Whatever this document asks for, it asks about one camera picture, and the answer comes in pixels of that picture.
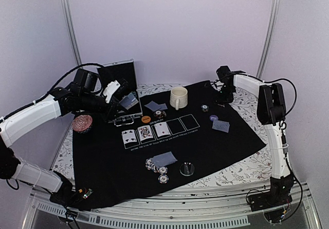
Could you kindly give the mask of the blue patterned card deck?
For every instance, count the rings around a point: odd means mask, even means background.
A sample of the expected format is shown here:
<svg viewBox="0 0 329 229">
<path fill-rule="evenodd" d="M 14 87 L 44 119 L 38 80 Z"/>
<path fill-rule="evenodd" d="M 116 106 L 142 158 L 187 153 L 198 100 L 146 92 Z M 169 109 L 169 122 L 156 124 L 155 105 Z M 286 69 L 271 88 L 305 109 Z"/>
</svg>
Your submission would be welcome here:
<svg viewBox="0 0 329 229">
<path fill-rule="evenodd" d="M 126 110 L 129 110 L 138 103 L 139 100 L 137 99 L 137 94 L 135 92 L 130 92 L 128 95 L 124 96 L 119 102 L 119 104 Z"/>
</svg>

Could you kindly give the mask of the teal chip stack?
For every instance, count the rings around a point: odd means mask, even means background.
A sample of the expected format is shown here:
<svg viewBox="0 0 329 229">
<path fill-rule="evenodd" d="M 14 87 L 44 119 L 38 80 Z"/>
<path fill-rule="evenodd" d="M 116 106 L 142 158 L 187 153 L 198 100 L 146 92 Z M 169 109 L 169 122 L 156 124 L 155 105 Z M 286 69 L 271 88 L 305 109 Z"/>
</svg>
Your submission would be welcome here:
<svg viewBox="0 0 329 229">
<path fill-rule="evenodd" d="M 207 105 L 203 104 L 203 105 L 201 105 L 201 109 L 203 112 L 208 112 L 209 107 Z"/>
</svg>

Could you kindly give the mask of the purple small blind button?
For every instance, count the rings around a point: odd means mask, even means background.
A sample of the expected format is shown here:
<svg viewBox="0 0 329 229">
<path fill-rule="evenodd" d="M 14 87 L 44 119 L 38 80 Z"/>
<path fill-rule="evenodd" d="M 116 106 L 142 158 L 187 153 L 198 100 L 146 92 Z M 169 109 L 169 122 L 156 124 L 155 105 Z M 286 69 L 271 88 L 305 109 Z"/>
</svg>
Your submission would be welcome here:
<svg viewBox="0 0 329 229">
<path fill-rule="evenodd" d="M 214 120 L 218 120 L 218 117 L 217 117 L 216 115 L 210 115 L 210 116 L 209 116 L 209 119 L 210 119 L 211 121 L 214 121 Z"/>
</svg>

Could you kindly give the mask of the orange big blind button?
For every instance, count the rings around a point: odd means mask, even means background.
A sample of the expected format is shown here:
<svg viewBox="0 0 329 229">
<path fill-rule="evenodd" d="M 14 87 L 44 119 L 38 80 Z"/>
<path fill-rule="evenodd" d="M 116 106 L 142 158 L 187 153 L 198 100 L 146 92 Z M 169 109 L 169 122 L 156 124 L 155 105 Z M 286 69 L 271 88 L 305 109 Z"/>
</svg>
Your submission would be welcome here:
<svg viewBox="0 0 329 229">
<path fill-rule="evenodd" d="M 141 121 L 144 123 L 144 124 L 148 124 L 151 122 L 151 117 L 150 116 L 143 116 L 141 118 Z"/>
</svg>

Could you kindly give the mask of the queen of hearts card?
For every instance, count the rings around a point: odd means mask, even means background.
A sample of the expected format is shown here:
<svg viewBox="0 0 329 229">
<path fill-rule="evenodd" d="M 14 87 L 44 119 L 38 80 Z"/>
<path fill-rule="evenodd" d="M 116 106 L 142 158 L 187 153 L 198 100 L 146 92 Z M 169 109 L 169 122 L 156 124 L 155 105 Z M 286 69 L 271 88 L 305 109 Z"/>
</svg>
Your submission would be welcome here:
<svg viewBox="0 0 329 229">
<path fill-rule="evenodd" d="M 146 139 L 151 139 L 151 138 L 154 137 L 153 133 L 152 133 L 152 130 L 151 130 L 151 127 L 149 125 L 139 127 L 137 129 L 137 132 L 139 134 L 139 137 L 140 137 L 141 141 L 146 140 Z"/>
</svg>

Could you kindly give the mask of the aluminium poker chip case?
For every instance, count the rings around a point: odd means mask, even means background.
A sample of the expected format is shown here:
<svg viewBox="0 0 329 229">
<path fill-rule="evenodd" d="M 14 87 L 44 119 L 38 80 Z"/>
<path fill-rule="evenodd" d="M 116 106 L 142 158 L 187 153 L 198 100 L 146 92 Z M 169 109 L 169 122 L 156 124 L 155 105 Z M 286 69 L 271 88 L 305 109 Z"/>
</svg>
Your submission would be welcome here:
<svg viewBox="0 0 329 229">
<path fill-rule="evenodd" d="M 134 60 L 103 64 L 97 68 L 102 86 L 101 96 L 110 95 L 104 121 L 115 126 L 131 125 L 142 116 Z"/>
</svg>

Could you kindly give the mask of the red brown chip stack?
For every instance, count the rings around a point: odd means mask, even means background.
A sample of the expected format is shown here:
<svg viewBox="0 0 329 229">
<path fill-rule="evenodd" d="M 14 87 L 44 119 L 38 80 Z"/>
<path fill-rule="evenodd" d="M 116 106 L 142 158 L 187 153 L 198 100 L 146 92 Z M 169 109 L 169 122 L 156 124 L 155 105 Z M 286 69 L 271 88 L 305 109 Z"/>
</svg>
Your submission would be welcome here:
<svg viewBox="0 0 329 229">
<path fill-rule="evenodd" d="M 155 116 L 156 118 L 161 119 L 161 118 L 166 117 L 167 114 L 166 114 L 166 112 L 165 112 L 164 110 L 157 110 L 157 111 L 154 112 L 154 116 Z"/>
</svg>

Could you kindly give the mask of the poker chip stack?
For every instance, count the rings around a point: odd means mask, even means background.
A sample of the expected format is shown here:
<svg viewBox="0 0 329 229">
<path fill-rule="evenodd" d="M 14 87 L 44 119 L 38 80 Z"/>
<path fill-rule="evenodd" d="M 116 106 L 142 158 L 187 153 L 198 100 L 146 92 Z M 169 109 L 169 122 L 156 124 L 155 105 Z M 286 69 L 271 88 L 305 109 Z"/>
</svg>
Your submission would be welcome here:
<svg viewBox="0 0 329 229">
<path fill-rule="evenodd" d="M 146 159 L 145 167 L 147 168 L 147 170 L 152 170 L 153 172 L 158 172 L 157 167 L 155 166 L 155 164 L 153 163 L 151 158 Z"/>
</svg>

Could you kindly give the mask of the blue white chip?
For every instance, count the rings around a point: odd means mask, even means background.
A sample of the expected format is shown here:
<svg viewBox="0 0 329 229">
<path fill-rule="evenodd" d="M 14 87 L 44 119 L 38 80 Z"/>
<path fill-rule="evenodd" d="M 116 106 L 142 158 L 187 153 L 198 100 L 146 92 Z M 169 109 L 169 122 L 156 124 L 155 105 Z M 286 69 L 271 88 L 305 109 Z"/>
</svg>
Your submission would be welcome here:
<svg viewBox="0 0 329 229">
<path fill-rule="evenodd" d="M 167 169 L 167 167 L 159 167 L 159 168 L 157 169 L 157 171 L 158 171 L 158 173 L 160 173 L 160 174 L 167 174 L 168 169 Z"/>
<path fill-rule="evenodd" d="M 165 184 L 167 183 L 169 180 L 169 177 L 166 175 L 166 174 L 161 174 L 159 177 L 158 177 L 158 181 L 160 184 Z"/>
</svg>

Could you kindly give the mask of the clear black dealer button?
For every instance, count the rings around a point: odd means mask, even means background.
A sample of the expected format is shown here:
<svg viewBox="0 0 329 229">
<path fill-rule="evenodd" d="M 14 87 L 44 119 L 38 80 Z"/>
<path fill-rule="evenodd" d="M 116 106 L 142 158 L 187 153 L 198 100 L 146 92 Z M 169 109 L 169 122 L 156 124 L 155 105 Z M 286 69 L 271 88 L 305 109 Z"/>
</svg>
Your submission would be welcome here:
<svg viewBox="0 0 329 229">
<path fill-rule="evenodd" d="M 195 167 L 190 162 L 184 162 L 181 164 L 179 171 L 180 171 L 180 174 L 182 174 L 183 176 L 189 177 L 194 174 Z"/>
</svg>

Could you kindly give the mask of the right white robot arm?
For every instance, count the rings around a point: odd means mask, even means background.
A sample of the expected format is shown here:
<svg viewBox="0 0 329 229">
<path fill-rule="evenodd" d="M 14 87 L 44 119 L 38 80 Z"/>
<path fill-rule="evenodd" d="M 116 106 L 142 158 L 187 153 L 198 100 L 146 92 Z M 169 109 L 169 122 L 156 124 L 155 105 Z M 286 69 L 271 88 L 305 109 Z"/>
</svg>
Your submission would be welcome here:
<svg viewBox="0 0 329 229">
<path fill-rule="evenodd" d="M 233 102 L 233 94 L 240 87 L 258 99 L 257 118 L 265 127 L 272 157 L 270 190 L 247 195 L 247 203 L 252 211 L 268 209 L 292 202 L 290 190 L 295 175 L 288 158 L 285 118 L 288 114 L 282 85 L 275 81 L 263 81 L 245 74 L 244 71 L 231 71 L 221 66 L 216 74 L 222 83 L 215 98 L 217 104 Z"/>
</svg>

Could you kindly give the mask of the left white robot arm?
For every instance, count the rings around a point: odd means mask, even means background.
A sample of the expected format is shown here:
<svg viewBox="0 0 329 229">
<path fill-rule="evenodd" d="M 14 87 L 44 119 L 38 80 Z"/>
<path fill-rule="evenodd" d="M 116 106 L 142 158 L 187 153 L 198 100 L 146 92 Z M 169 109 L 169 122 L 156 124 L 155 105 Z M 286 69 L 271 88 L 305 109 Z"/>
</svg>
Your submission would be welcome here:
<svg viewBox="0 0 329 229">
<path fill-rule="evenodd" d="M 59 87 L 56 82 L 41 98 L 1 118 L 1 179 L 14 179 L 39 186 L 50 193 L 53 202 L 73 205 L 87 197 L 88 190 L 73 191 L 73 184 L 57 171 L 51 172 L 16 157 L 11 146 L 23 135 L 40 125 L 68 113 L 100 113 L 105 120 L 114 119 L 122 110 L 116 95 L 124 91 L 127 81 L 116 78 L 107 67 L 96 64 L 97 72 L 79 65 L 72 82 Z"/>
</svg>

